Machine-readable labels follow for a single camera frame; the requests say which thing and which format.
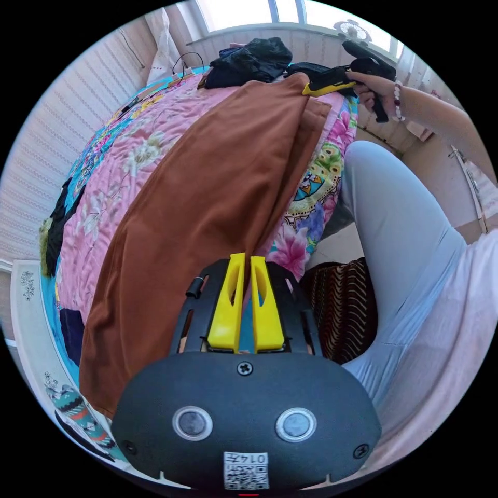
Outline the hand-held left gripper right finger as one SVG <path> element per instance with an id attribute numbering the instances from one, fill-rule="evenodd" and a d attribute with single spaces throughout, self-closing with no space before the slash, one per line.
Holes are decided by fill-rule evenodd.
<path id="1" fill-rule="evenodd" d="M 265 258 L 252 256 L 250 264 L 255 351 L 281 350 L 284 334 Z"/>

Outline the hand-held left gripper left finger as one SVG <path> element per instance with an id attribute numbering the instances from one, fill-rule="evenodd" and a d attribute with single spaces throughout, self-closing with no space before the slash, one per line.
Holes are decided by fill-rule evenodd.
<path id="1" fill-rule="evenodd" d="M 230 255 L 207 335 L 210 349 L 237 349 L 239 346 L 244 276 L 245 253 Z"/>

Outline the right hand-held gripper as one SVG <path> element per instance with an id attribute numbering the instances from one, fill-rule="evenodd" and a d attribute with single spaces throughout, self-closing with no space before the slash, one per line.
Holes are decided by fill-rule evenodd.
<path id="1" fill-rule="evenodd" d="M 309 63 L 296 63 L 287 68 L 287 77 L 305 74 L 308 83 L 302 91 L 303 96 L 321 97 L 330 93 L 340 93 L 345 97 L 357 97 L 353 87 L 355 81 L 349 80 L 347 72 L 359 72 L 395 80 L 396 71 L 389 65 L 380 63 L 372 57 L 356 58 L 349 65 L 325 68 Z"/>

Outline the person's right hand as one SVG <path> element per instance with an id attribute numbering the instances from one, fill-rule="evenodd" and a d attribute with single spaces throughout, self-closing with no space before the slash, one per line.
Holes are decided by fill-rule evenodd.
<path id="1" fill-rule="evenodd" d="M 353 90 L 370 113 L 375 113 L 374 105 L 378 100 L 388 118 L 404 120 L 401 105 L 403 86 L 399 81 L 359 72 L 347 72 L 347 77 L 355 82 Z"/>

